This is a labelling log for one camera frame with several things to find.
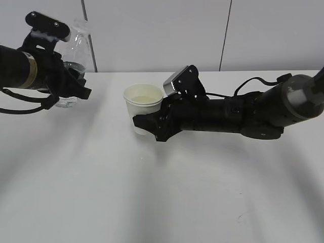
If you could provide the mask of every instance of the white paper cup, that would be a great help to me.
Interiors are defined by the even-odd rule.
[[[150,134],[144,129],[135,127],[133,117],[160,110],[163,100],[161,89],[149,84],[135,84],[125,89],[124,99],[126,100],[127,110],[135,133],[140,135]]]

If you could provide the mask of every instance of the robotic arm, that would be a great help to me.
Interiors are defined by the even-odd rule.
[[[249,81],[274,86],[238,95]],[[183,131],[240,133],[254,139],[278,139],[284,127],[319,116],[324,110],[324,68],[315,76],[290,73],[269,83],[244,82],[232,97],[206,93],[195,66],[186,66],[164,82],[167,97],[158,112],[133,117],[136,127],[167,141]],[[224,99],[209,99],[208,95]]]
[[[86,80],[76,70],[66,69],[61,54],[54,52],[58,41],[69,41],[69,27],[38,12],[29,13],[26,23],[32,30],[20,48],[15,50],[0,46],[0,91],[19,100],[39,103],[40,106],[32,110],[0,108],[0,113],[31,114],[50,109],[59,97],[88,99],[91,90],[84,87]],[[31,98],[6,88],[38,90],[49,96]]]

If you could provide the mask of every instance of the black cable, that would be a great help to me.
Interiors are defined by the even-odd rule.
[[[31,103],[42,103],[43,101],[47,100],[47,98],[32,98],[32,97],[16,94],[8,89],[2,89],[1,91],[4,94],[9,95],[15,99],[26,101],[26,102],[31,102]]]
[[[219,94],[214,94],[214,93],[206,93],[206,95],[217,96],[217,97],[221,97],[221,98],[230,98],[230,96],[227,96],[227,95],[219,95]]]
[[[44,107],[42,107],[42,106],[37,107],[32,110],[7,110],[7,109],[0,108],[0,113],[11,114],[11,115],[25,115],[25,114],[33,114],[33,113],[39,112],[43,109],[44,109]]]
[[[254,79],[260,81],[261,83],[263,83],[264,85],[267,85],[267,86],[276,86],[276,85],[280,84],[280,82],[267,82],[266,80],[264,80],[264,79],[261,78],[261,77],[253,77],[253,78],[251,78],[251,79],[249,79],[249,80],[246,80],[243,84],[241,84],[241,85],[240,85],[240,86],[235,90],[235,92],[234,92],[234,96],[237,96],[237,94],[238,94],[238,92],[240,91],[240,89],[241,89],[244,85],[246,85],[248,82],[250,82],[251,80],[254,80]]]
[[[314,81],[317,82],[319,80],[324,79],[324,67],[314,76]]]

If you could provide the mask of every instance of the white table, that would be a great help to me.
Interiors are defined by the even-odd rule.
[[[202,72],[200,80],[231,95],[248,78],[287,72]],[[135,135],[123,90],[162,87],[170,75],[87,73],[92,95],[72,109],[1,115],[0,242],[323,242],[324,115],[277,141]],[[242,92],[268,88],[254,81]]]

